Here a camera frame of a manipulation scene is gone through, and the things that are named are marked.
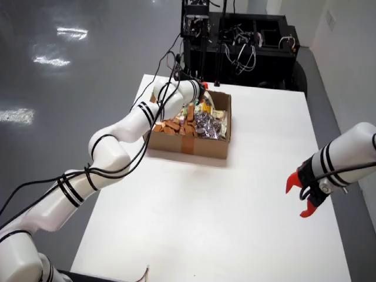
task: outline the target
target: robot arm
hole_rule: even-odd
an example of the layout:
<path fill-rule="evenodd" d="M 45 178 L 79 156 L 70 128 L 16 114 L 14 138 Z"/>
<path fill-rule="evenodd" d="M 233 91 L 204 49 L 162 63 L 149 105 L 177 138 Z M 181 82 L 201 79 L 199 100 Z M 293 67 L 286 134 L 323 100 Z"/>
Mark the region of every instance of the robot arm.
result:
<path fill-rule="evenodd" d="M 129 168 L 122 168 L 131 160 L 120 142 L 137 141 L 152 128 L 154 121 L 173 118 L 183 105 L 201 100 L 204 95 L 205 87 L 195 80 L 180 82 L 177 91 L 178 82 L 171 82 L 167 85 L 166 98 L 173 95 L 159 111 L 160 103 L 166 101 L 163 97 L 166 82 L 160 80 L 154 86 L 157 103 L 140 102 L 124 119 L 93 135 L 89 142 L 89 154 L 93 158 L 91 167 L 119 171 L 111 174 L 115 176 L 127 172 Z M 39 281 L 42 269 L 46 277 L 40 281 L 52 281 L 48 278 L 48 271 L 51 273 L 53 268 L 48 259 L 38 254 L 31 235 L 39 229 L 59 230 L 90 195 L 119 180 L 96 174 L 89 177 L 81 174 L 68 181 L 63 176 L 58 180 L 59 189 L 0 230 L 0 282 Z M 60 281 L 58 275 L 53 281 Z"/>
<path fill-rule="evenodd" d="M 301 188 L 300 199 L 308 200 L 307 210 L 300 216 L 309 217 L 330 193 L 346 193 L 346 186 L 375 171 L 376 127 L 362 122 L 303 162 L 287 179 L 286 193 L 293 186 Z"/>

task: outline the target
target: cable bundle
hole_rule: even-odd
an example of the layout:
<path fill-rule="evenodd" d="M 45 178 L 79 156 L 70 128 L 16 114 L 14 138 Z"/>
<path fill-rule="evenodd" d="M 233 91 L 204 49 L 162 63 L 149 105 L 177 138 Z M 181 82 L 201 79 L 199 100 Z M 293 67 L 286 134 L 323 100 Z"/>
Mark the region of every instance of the cable bundle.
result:
<path fill-rule="evenodd" d="M 241 26 L 241 23 L 238 24 L 238 25 L 234 25 L 230 29 L 224 30 L 224 33 L 229 33 L 229 32 L 233 33 L 233 36 L 234 36 L 233 43 L 232 43 L 233 46 L 235 44 L 238 44 L 238 45 L 247 44 L 247 45 L 249 45 L 251 43 L 251 38 L 253 37 L 254 32 L 243 31 L 240 28 L 240 26 Z M 259 32 L 257 33 L 257 39 L 258 39 L 258 47 L 262 47 L 264 40 L 263 40 L 263 36 Z"/>
<path fill-rule="evenodd" d="M 163 109 L 164 109 L 164 106 L 165 104 L 170 100 L 170 98 L 176 93 L 177 89 L 179 88 L 179 85 L 180 85 L 180 72 L 178 72 L 178 80 L 177 80 L 177 85 L 174 89 L 174 91 L 171 93 L 170 96 L 166 97 L 166 94 L 167 94 L 167 90 L 168 90 L 168 86 L 171 84 L 171 79 L 172 79 L 172 76 L 173 74 L 175 73 L 175 70 L 176 68 L 179 68 L 179 64 L 176 62 L 176 58 L 175 58 L 175 54 L 174 52 L 171 51 L 171 49 L 174 47 L 177 39 L 179 38 L 180 34 L 178 34 L 178 36 L 176 37 L 173 45 L 169 48 L 169 50 L 166 52 L 166 54 L 160 59 L 159 61 L 159 64 L 158 64 L 158 68 L 157 68 L 157 71 L 154 75 L 154 78 L 153 80 L 145 87 L 145 89 L 143 90 L 142 94 L 135 100 L 134 104 L 132 105 L 131 107 L 131 110 L 132 108 L 134 107 L 135 104 L 137 104 L 137 101 L 142 97 L 142 95 L 145 93 L 146 89 L 155 81 L 155 78 L 158 74 L 158 71 L 159 71 L 159 68 L 160 68 L 160 64 L 162 62 L 162 60 L 164 58 L 167 57 L 168 54 L 171 54 L 173 55 L 174 57 L 174 65 L 172 67 L 172 71 L 171 71 L 171 74 L 170 74 L 170 78 L 169 78 L 169 81 L 161 88 L 161 90 L 159 91 L 159 96 L 162 94 L 163 90 L 165 90 L 164 94 L 163 94 L 163 98 L 161 99 L 160 103 L 159 103 L 159 109 L 156 113 L 156 117 L 152 123 L 152 126 L 150 127 L 150 130 L 148 131 L 148 134 L 147 134 L 147 137 L 141 147 L 141 149 L 138 151 L 138 153 L 136 154 L 136 156 L 130 161 L 129 164 L 127 164 L 126 166 L 122 167 L 121 169 L 118 169 L 118 170 L 104 170 L 104 169 L 100 169 L 100 168 L 97 168 L 97 167 L 90 167 L 90 165 L 88 165 L 87 167 L 85 167 L 83 170 L 78 170 L 76 172 L 71 172 L 71 173 L 67 173 L 67 174 L 63 174 L 61 176 L 58 176 L 58 177 L 54 177 L 54 178 L 51 178 L 51 179 L 45 179 L 45 180 L 38 180 L 38 181 L 32 181 L 32 182 L 26 182 L 26 183 L 23 183 L 21 184 L 20 186 L 18 186 L 12 193 L 11 195 L 8 197 L 8 199 L 6 200 L 5 204 L 3 205 L 2 209 L 0 210 L 0 216 L 1 214 L 4 212 L 5 208 L 7 207 L 7 205 L 9 204 L 9 202 L 12 200 L 12 198 L 14 197 L 14 195 L 19 192 L 22 188 L 26 187 L 26 186 L 30 186 L 30 185 L 34 185 L 34 184 L 42 184 L 42 183 L 50 183 L 50 182 L 55 182 L 54 185 L 43 195 L 41 196 L 38 200 L 36 200 L 35 202 L 33 202 L 32 204 L 30 204 L 29 206 L 27 206 L 26 208 L 24 208 L 23 210 L 21 210 L 18 214 L 16 214 L 15 216 L 11 217 L 9 220 L 7 220 L 3 225 L 0 226 L 0 230 L 3 229 L 6 225 L 8 225 L 10 222 L 12 222 L 13 220 L 15 220 L 17 217 L 19 217 L 20 215 L 22 215 L 24 212 L 26 212 L 27 210 L 31 209 L 33 206 L 35 206 L 36 204 L 38 204 L 39 202 L 41 202 L 43 199 L 45 199 L 46 197 L 48 197 L 52 192 L 54 192 L 60 185 L 70 181 L 71 179 L 79 176 L 79 175 L 82 175 L 82 174 L 85 174 L 87 179 L 88 179 L 88 182 L 90 183 L 90 185 L 93 187 L 93 190 L 98 190 L 95 185 L 93 184 L 91 178 L 90 178 L 90 175 L 91 174 L 96 174 L 96 175 L 99 175 L 99 176 L 102 176 L 104 178 L 107 178 L 107 179 L 121 179 L 121 178 L 124 178 L 126 177 L 127 175 L 131 174 L 131 172 L 133 172 L 137 167 L 138 165 L 140 164 L 141 160 L 143 159 L 145 153 L 146 153 L 146 149 L 147 149 L 147 145 L 149 144 L 149 140 L 150 140 L 150 135 L 152 133 L 152 129 L 153 129 L 153 126 L 155 125 L 156 121 L 157 121 L 157 118 L 160 116 L 160 114 L 162 113 Z M 128 167 L 130 167 L 130 165 L 133 163 L 133 162 L 136 162 L 136 164 L 126 173 L 124 174 L 118 174 L 124 170 L 126 170 Z"/>
<path fill-rule="evenodd" d="M 235 66 L 235 73 L 236 73 L 236 75 L 240 75 L 242 72 L 251 72 L 251 71 L 253 71 L 253 69 L 255 68 L 255 66 L 256 66 L 256 49 L 255 49 L 255 47 L 254 46 L 252 46 L 252 53 L 251 53 L 251 55 L 249 56 L 249 58 L 248 58 L 248 62 L 246 63 L 246 65 L 243 65 L 242 63 L 240 63 L 239 62 L 239 59 L 240 59 L 240 57 L 241 57 L 241 54 L 243 53 L 243 50 L 244 50 L 244 48 L 247 46 L 247 44 L 244 44 L 243 45 L 243 47 L 242 47 L 242 49 L 241 49 L 241 51 L 240 51 L 240 53 L 239 53 L 239 55 L 238 55 L 238 57 L 237 57 L 237 59 L 236 60 L 231 60 L 231 57 L 230 57 L 230 49 L 229 49 L 229 47 L 226 45 L 226 44 L 224 44 L 224 47 L 225 47 L 225 50 L 224 50 L 224 52 L 225 52 L 225 54 L 226 54 L 226 56 L 227 56 L 227 59 L 230 61 L 230 63 L 233 65 L 233 66 Z M 252 57 L 253 57 L 253 65 L 252 66 L 248 66 L 249 65 L 249 63 L 250 63 L 250 61 L 251 61 L 251 59 L 252 59 Z"/>

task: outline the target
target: gray floor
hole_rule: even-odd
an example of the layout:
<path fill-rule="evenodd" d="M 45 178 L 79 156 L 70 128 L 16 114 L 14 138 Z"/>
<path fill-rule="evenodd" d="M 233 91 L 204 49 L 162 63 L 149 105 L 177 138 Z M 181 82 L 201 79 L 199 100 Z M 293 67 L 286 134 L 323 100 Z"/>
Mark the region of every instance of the gray floor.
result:
<path fill-rule="evenodd" d="M 34 112 L 32 123 L 0 121 L 0 204 L 22 182 L 90 161 L 89 138 L 127 114 L 142 75 L 155 71 L 179 21 L 177 0 L 0 2 L 0 111 Z M 322 147 L 340 132 L 312 53 L 301 48 L 298 60 Z M 165 65 L 160 74 L 168 74 Z M 0 223 L 46 187 L 26 188 Z M 352 280 L 376 281 L 376 235 L 359 187 L 332 200 Z M 87 200 L 58 232 L 35 235 L 58 268 L 70 269 L 95 201 Z"/>

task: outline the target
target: white table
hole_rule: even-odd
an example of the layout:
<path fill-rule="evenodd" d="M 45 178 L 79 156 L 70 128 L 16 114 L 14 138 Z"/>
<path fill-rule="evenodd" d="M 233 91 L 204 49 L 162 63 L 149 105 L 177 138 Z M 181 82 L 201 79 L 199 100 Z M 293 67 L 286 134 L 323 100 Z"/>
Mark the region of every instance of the white table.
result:
<path fill-rule="evenodd" d="M 304 94 L 209 89 L 232 95 L 227 160 L 148 150 L 101 191 L 71 271 L 136 281 L 149 264 L 150 282 L 350 281 L 330 198 L 302 219 L 299 189 L 285 194 L 290 173 L 318 149 Z"/>

